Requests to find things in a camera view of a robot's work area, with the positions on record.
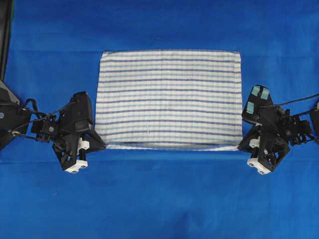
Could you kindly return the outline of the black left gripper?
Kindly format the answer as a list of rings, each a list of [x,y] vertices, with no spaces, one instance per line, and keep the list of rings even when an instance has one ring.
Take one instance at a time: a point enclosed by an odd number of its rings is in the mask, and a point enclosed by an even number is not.
[[[52,146],[63,171],[76,174],[88,166],[86,151],[101,151],[106,148],[104,141],[94,129],[85,133],[64,130],[64,117],[58,120],[58,135]]]

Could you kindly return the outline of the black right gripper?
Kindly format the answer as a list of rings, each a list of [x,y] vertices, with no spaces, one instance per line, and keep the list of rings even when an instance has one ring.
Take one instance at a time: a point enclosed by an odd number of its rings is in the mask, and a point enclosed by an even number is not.
[[[261,125],[253,126],[243,137],[238,149],[251,152],[247,164],[259,174],[274,172],[290,152],[288,143],[275,133],[266,131]]]

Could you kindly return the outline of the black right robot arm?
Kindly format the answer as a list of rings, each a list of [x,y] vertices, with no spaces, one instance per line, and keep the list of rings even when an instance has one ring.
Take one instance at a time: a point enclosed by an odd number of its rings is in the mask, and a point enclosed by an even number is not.
[[[265,175],[276,169],[290,152],[290,146],[309,141],[318,143],[309,120],[300,119],[300,116],[309,113],[292,116],[289,110],[280,107],[259,108],[253,114],[245,113],[244,121],[253,126],[239,143],[238,149],[251,154],[247,164]]]

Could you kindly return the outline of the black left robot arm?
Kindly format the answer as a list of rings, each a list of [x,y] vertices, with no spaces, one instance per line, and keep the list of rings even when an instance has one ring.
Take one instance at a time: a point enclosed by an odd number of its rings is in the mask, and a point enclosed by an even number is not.
[[[33,109],[27,107],[28,103],[32,103]],[[1,101],[1,149],[17,137],[52,142],[61,169],[72,174],[88,166],[88,153],[106,147],[95,131],[92,102],[86,92],[74,94],[67,105],[52,113],[39,112],[34,99],[26,100],[21,107]]]

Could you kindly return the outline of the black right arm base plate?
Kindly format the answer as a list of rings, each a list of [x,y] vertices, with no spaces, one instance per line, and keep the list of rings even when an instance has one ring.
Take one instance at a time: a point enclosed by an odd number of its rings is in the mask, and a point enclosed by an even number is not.
[[[312,110],[311,119],[315,129],[316,136],[319,135],[319,103],[317,102],[315,108]]]

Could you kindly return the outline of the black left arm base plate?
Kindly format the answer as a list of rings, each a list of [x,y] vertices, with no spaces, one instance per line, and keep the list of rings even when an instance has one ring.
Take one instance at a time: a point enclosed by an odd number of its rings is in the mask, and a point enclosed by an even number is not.
[[[19,99],[4,84],[0,82],[0,150],[3,150],[13,139],[14,136],[9,133],[13,128],[15,121],[15,112],[19,106]]]

